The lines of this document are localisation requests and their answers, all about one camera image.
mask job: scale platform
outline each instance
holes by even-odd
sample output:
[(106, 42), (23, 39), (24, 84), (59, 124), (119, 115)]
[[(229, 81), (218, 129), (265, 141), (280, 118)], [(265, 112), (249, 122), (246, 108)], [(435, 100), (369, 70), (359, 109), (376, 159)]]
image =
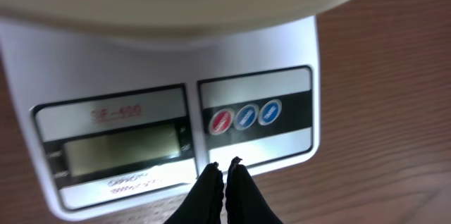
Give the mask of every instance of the scale platform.
[(186, 193), (214, 161), (227, 171), (239, 156), (257, 175), (319, 147), (315, 17), (179, 51), (9, 21), (0, 35), (37, 177), (64, 220)]

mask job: wooden table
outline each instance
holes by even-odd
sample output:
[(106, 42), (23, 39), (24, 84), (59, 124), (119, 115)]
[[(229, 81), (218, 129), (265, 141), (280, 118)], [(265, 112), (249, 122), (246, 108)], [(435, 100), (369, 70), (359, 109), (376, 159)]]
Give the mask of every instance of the wooden table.
[[(318, 24), (321, 146), (255, 177), (272, 209), (285, 223), (451, 223), (451, 0), (353, 0)], [(0, 222), (62, 223), (0, 75)], [(84, 223), (162, 223), (182, 200)]]

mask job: button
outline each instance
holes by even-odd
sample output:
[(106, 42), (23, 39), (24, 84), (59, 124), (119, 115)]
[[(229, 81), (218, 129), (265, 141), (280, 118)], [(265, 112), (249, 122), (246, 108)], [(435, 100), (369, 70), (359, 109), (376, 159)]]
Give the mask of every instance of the button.
[(282, 111), (282, 102), (274, 99), (269, 101), (260, 110), (259, 114), (259, 124), (269, 125), (274, 122)]
[(216, 112), (209, 123), (210, 134), (220, 135), (224, 133), (232, 125), (234, 115), (231, 108), (225, 108)]
[(249, 128), (257, 119), (257, 114), (259, 113), (259, 107), (256, 104), (248, 104), (238, 111), (235, 116), (235, 121), (233, 125), (237, 130), (246, 130)]

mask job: kitchen scale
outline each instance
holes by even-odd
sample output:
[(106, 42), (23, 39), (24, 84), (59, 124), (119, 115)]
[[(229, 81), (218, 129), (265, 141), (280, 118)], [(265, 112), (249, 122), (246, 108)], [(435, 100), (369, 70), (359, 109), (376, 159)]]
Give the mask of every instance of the kitchen scale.
[(50, 210), (83, 220), (186, 193), (235, 156), (251, 175), (310, 159), (320, 65), (306, 16), (344, 1), (0, 0), (3, 65)]

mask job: lcd display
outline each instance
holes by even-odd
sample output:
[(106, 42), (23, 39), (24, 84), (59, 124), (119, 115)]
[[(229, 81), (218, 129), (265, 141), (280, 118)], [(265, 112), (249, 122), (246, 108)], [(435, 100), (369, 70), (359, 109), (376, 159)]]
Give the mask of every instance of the lcd display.
[(120, 132), (65, 144), (71, 176), (180, 155), (174, 125)]

